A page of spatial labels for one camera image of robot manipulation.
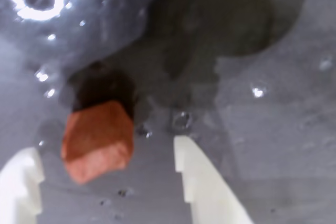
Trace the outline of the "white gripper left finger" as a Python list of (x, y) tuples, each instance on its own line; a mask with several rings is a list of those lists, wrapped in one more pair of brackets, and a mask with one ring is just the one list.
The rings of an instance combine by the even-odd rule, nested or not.
[(25, 148), (1, 169), (1, 223), (37, 223), (43, 211), (40, 184), (44, 168), (39, 152)]

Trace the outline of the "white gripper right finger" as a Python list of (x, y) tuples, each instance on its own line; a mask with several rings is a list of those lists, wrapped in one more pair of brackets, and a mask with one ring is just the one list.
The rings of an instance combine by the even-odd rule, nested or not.
[(192, 223), (243, 223), (253, 220), (202, 149), (188, 136), (174, 138), (175, 170), (182, 175), (184, 201)]

